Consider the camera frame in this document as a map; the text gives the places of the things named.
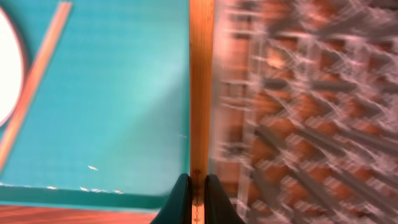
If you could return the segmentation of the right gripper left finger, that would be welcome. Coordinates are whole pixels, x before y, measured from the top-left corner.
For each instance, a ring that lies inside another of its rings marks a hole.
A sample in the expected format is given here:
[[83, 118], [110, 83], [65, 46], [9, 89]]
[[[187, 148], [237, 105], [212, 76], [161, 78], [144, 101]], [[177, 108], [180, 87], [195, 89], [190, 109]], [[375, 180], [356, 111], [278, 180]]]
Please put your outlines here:
[[192, 179], [181, 174], [165, 205], [150, 224], [191, 224], [192, 223]]

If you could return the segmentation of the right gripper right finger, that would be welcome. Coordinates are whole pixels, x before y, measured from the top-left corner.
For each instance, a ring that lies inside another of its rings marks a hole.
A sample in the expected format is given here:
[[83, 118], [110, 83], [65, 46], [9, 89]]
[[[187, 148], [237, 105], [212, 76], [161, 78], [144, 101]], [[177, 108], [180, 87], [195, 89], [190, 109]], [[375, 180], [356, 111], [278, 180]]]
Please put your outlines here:
[[214, 174], [206, 177], [204, 204], [205, 224], [245, 224]]

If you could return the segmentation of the wooden chopstick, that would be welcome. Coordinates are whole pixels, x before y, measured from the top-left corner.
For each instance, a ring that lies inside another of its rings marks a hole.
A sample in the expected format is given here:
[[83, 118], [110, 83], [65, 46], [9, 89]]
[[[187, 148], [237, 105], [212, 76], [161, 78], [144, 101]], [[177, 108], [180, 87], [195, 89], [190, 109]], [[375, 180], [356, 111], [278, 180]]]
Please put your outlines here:
[[49, 65], [52, 55], [57, 46], [58, 40], [62, 34], [63, 28], [67, 22], [72, 3], [61, 1], [57, 5], [57, 9], [51, 23], [49, 24], [45, 36], [41, 42], [40, 48], [35, 56], [32, 66], [27, 73], [27, 80], [18, 101], [13, 115], [9, 118], [8, 125], [5, 129], [4, 136], [1, 140], [1, 168], [6, 165], [7, 158], [17, 135], [22, 127], [25, 116], [29, 110], [30, 104], [35, 96], [44, 73]]
[[189, 0], [190, 25], [190, 177], [192, 223], [205, 223], [205, 179], [208, 173], [214, 0]]

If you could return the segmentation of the white plate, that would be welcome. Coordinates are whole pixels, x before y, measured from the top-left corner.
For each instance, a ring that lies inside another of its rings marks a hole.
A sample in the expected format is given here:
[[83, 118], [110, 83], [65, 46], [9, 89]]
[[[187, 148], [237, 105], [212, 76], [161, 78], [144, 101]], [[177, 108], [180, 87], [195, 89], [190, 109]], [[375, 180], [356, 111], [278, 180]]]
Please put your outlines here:
[[11, 117], [19, 101], [27, 59], [18, 28], [1, 7], [1, 126]]

